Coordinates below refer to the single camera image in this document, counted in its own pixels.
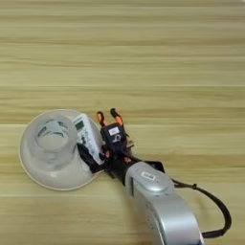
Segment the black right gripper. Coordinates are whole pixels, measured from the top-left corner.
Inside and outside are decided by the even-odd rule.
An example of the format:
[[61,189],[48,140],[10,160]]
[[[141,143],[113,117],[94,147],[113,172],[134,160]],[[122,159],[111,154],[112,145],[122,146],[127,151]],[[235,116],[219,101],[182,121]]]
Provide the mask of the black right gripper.
[[[122,184],[125,184],[125,175],[130,167],[139,162],[139,159],[130,155],[128,152],[115,153],[110,150],[104,150],[102,156],[104,158],[103,165],[99,165],[90,154],[88,148],[77,143],[78,154],[80,158],[89,166],[93,173],[104,170],[112,178],[117,178]],[[132,148],[134,141],[128,139],[126,148]]]

